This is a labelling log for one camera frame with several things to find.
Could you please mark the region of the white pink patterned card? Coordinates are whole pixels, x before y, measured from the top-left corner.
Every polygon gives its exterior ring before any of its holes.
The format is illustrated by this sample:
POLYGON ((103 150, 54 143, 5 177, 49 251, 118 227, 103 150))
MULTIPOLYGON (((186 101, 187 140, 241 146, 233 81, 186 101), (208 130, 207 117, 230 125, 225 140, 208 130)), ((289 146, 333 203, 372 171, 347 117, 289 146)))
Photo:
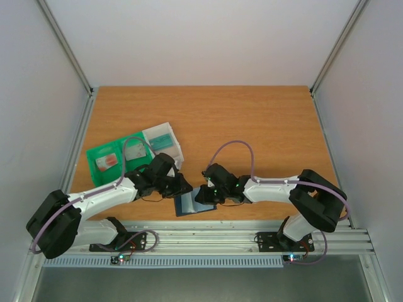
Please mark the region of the white pink patterned card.
POLYGON ((126 160, 135 160, 147 155, 146 149, 143 144, 138 143, 136 145, 126 146, 125 147, 125 159, 126 160))

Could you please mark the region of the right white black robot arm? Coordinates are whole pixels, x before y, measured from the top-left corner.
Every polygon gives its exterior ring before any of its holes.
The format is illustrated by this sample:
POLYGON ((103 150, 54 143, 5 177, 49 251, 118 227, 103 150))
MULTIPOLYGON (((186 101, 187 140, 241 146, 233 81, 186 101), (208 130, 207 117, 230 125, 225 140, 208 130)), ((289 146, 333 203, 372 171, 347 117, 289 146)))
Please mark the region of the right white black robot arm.
POLYGON ((297 214, 285 218, 275 237, 284 251, 291 251, 315 230, 334 232, 341 213, 347 209, 345 193, 310 169, 297 176, 267 179, 252 175, 237 177, 213 164, 202 175, 207 183, 200 186, 195 197, 200 204, 223 204, 229 199, 237 204, 272 201, 293 205, 297 214))

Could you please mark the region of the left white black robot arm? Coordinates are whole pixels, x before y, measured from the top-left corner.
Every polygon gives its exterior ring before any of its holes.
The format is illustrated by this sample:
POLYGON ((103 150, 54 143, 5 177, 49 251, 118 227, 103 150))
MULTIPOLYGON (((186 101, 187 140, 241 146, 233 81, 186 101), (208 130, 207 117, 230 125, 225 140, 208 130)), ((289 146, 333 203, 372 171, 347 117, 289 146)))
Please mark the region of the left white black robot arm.
POLYGON ((164 153, 150 164, 125 172, 120 178, 81 193, 52 191, 26 224, 33 241, 33 254, 54 259, 71 247, 96 244, 103 250, 130 250, 132 238, 114 217, 101 222, 100 232, 90 231, 85 222, 114 206, 127 204, 157 192, 162 198, 176 198, 192 192, 192 186, 176 167, 174 159, 164 153))

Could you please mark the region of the dark blue card holder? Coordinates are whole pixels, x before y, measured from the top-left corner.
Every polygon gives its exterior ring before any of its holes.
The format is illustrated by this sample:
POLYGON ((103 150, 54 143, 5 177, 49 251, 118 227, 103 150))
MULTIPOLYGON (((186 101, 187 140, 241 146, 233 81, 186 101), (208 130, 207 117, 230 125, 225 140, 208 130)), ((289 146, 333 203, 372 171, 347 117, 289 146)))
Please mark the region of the dark blue card holder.
POLYGON ((217 209, 215 205, 205 205, 196 202, 195 197, 198 194, 200 187, 195 188, 190 193, 174 198, 174 208, 176 217, 194 215, 217 209))

